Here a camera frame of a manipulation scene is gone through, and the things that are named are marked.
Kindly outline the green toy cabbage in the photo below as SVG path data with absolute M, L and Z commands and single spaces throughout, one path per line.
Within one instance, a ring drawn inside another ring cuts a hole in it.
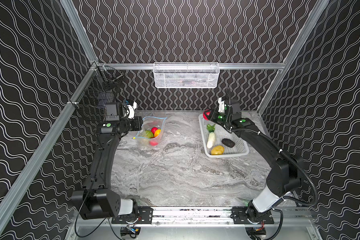
M 154 138 L 154 134 L 150 130 L 146 130 L 142 133 L 142 138 L 152 139 Z

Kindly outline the clear zip bag blue zipper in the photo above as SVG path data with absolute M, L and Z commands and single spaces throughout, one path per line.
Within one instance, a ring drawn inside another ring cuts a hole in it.
M 144 117 L 142 129 L 133 137 L 140 145 L 157 146 L 164 135 L 167 117 Z

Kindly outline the red toy apple with stem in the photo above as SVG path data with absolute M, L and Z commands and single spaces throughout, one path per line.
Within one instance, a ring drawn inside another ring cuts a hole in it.
M 155 132 L 158 130 L 158 128 L 156 128 L 156 127 L 153 127 L 153 128 L 151 128 L 151 132 L 153 133 L 153 134 L 155 134 Z

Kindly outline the orange red toy peach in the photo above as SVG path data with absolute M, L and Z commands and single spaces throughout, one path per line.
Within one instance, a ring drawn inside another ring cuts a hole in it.
M 155 133 L 154 133 L 154 137 L 156 138 L 157 136 L 160 135 L 160 133 L 161 133 L 160 129 L 156 130 Z

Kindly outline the dark green toy avocado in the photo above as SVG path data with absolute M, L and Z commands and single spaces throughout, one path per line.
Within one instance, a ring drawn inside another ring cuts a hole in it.
M 222 139 L 222 144 L 227 146 L 228 148 L 233 148 L 236 145 L 236 143 L 230 139 Z

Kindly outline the white plastic perforated basket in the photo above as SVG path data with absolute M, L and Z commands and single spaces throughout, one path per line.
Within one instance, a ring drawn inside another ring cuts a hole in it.
M 199 115 L 199 125 L 202 134 L 202 140 L 204 144 L 204 150 L 206 155 L 209 158 L 234 158 L 234 157 L 241 157 L 247 155 L 250 150 L 246 141 L 242 140 L 241 138 L 237 137 L 234 134 L 228 133 L 223 127 L 216 125 L 215 134 L 216 134 L 216 141 L 212 148 L 207 148 L 207 142 L 209 137 L 209 131 L 207 130 L 207 125 L 213 125 L 211 121 L 205 120 L 203 114 Z M 235 143 L 232 148 L 225 146 L 222 143 L 223 139 L 229 139 Z M 216 146 L 223 146 L 224 152 L 222 155 L 212 155 L 211 151 Z

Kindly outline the red toy pomegranate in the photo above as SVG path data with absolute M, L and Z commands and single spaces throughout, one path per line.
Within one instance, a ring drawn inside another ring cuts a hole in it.
M 158 145 L 158 143 L 156 141 L 150 141 L 149 143 L 150 143 L 151 146 L 157 146 Z

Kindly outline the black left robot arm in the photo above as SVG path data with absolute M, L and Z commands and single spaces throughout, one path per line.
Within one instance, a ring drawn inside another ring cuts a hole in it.
M 72 204 L 84 220 L 122 217 L 127 222 L 139 218 L 138 204 L 122 199 L 111 187 L 115 152 L 123 137 L 140 131 L 143 119 L 135 115 L 133 101 L 105 105 L 105 120 L 96 128 L 96 150 L 88 177 L 81 190 L 73 192 Z

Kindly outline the pale green toy cucumber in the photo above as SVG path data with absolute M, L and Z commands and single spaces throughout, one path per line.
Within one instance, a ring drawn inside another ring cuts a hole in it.
M 215 124 L 213 125 L 210 125 L 208 124 L 207 125 L 207 130 L 209 132 L 209 135 L 208 135 L 208 140 L 207 140 L 207 148 L 208 149 L 211 149 L 213 147 L 213 145 L 215 144 L 215 141 L 216 141 L 216 134 L 215 134 Z

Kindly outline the yellow toy potato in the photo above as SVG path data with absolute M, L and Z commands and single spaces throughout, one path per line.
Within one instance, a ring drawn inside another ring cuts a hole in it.
M 213 155 L 213 156 L 222 155 L 224 153 L 224 151 L 225 151 L 225 148 L 223 146 L 215 146 L 211 150 L 211 155 Z

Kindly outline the aluminium back horizontal bar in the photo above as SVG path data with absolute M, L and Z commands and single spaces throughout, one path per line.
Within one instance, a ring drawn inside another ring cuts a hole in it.
M 102 67 L 110 67 L 116 70 L 148 70 L 153 71 L 156 67 L 167 69 L 180 68 L 214 68 L 218 67 L 220 70 L 283 70 L 285 64 L 283 63 L 154 63 L 154 64 L 99 64 Z

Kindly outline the aluminium left side bar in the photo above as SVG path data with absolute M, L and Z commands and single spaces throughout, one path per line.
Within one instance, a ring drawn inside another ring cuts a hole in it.
M 93 155 L 73 107 L 89 69 L 0 64 L 0 240 L 66 237 Z

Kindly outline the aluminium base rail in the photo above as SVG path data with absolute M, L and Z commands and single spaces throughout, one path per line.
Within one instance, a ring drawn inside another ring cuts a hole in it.
M 313 217 L 305 207 L 280 207 L 283 211 L 283 227 L 311 227 Z M 140 218 L 135 224 L 128 224 L 119 217 L 111 218 L 114 226 L 135 227 L 277 227 L 280 213 L 271 211 L 259 222 L 250 222 L 244 207 L 140 207 Z M 95 227 L 102 219 L 77 220 L 77 227 Z

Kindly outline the aluminium frame corner post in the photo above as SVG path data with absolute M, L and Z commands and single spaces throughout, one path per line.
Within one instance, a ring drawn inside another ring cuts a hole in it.
M 79 43 L 81 44 L 88 61 L 98 63 L 99 60 L 95 54 L 92 44 L 90 43 L 89 37 L 79 17 L 79 13 L 75 8 L 74 2 L 72 0 L 61 0 L 60 2 L 70 20 L 72 28 L 78 37 Z
M 272 81 L 269 89 L 267 90 L 264 96 L 264 99 L 262 100 L 261 104 L 257 109 L 257 113 L 259 114 L 260 117 L 265 112 L 267 105 L 270 103 L 273 95 L 275 94 L 276 90 L 278 89 L 279 85 L 284 79 L 286 73 L 289 71 L 293 62 L 296 60 L 299 52 L 301 51 L 302 47 L 304 46 L 305 42 L 307 41 L 309 35 L 316 26 L 318 20 L 320 19 L 322 13 L 326 9 L 329 2 L 330 1 L 328 0 L 316 1 L 302 29 L 299 31 L 299 34 L 296 40 L 294 41 L 294 44 L 291 46 L 290 51 L 287 54 L 287 57 L 283 61 L 283 68 L 281 70 L 278 70 L 274 80 Z

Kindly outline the aluminium frame corner post right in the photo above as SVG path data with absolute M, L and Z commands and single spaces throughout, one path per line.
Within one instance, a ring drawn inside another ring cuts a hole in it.
M 264 96 L 264 99 L 262 100 L 261 104 L 257 109 L 257 113 L 259 114 L 260 117 L 265 112 L 267 105 L 270 103 L 273 95 L 275 94 L 276 90 L 278 89 L 279 85 L 284 79 L 286 73 L 289 71 L 293 62 L 296 60 L 299 52 L 301 51 L 302 47 L 304 46 L 305 42 L 307 41 L 309 35 L 316 26 L 318 20 L 320 19 L 322 13 L 326 9 L 329 2 L 330 1 L 328 0 L 316 1 L 302 29 L 299 31 L 299 34 L 296 40 L 294 41 L 294 44 L 291 46 L 290 51 L 287 54 L 287 57 L 283 61 L 283 68 L 281 70 L 278 70 L 274 80 L 272 81 L 269 89 L 267 90 Z

